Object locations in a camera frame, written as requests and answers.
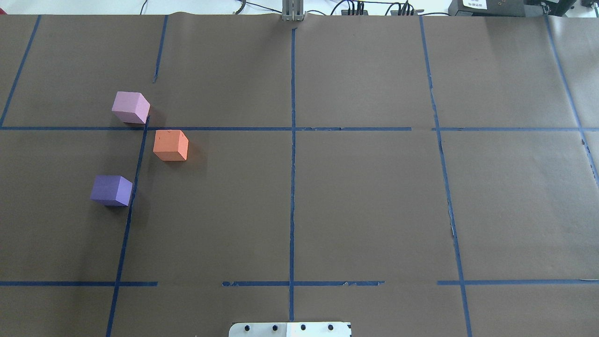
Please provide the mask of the orange foam cube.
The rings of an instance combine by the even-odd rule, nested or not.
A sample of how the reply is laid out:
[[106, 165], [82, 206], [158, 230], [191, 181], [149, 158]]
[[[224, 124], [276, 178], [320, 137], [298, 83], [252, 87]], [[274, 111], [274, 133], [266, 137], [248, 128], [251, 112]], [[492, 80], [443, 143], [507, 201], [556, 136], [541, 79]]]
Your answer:
[[157, 130], [153, 153], [162, 161], [186, 161], [189, 140], [181, 130]]

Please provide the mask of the pink foam cube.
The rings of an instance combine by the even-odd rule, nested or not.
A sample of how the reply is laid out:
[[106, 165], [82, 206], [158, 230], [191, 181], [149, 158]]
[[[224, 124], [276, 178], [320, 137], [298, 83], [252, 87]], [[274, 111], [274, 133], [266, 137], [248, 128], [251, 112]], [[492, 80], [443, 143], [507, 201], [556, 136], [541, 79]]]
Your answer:
[[123, 123], [145, 124], [151, 104], [139, 92], [117, 91], [111, 108]]

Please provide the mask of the purple foam cube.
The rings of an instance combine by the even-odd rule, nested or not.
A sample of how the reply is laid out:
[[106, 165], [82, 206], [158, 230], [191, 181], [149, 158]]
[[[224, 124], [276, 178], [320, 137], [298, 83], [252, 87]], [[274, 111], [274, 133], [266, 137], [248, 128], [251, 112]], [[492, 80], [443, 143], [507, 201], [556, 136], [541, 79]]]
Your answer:
[[131, 200], [132, 189], [133, 183], [122, 176], [97, 175], [90, 200], [106, 206], [126, 207]]

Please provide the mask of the black box with label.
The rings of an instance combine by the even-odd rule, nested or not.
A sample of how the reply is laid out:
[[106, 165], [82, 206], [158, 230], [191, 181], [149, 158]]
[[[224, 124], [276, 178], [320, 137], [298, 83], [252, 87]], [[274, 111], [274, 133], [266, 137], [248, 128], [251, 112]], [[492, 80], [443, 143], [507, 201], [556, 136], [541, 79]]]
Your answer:
[[525, 0], [452, 0], [447, 12], [471, 17], [538, 17], [546, 13], [542, 6], [529, 5]]

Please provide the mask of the aluminium frame post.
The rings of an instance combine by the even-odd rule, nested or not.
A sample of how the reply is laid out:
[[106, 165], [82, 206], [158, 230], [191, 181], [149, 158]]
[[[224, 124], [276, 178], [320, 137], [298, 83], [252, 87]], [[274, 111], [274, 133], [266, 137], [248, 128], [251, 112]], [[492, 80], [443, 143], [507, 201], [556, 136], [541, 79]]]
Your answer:
[[299, 22], [304, 21], [304, 1], [303, 0], [282, 0], [282, 21]]

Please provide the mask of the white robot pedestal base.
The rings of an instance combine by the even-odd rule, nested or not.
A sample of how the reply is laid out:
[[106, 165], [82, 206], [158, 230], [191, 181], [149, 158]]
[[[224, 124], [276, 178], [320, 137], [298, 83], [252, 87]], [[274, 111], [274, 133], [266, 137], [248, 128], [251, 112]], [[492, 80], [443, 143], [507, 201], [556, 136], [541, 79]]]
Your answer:
[[229, 337], [351, 337], [350, 322], [238, 322]]

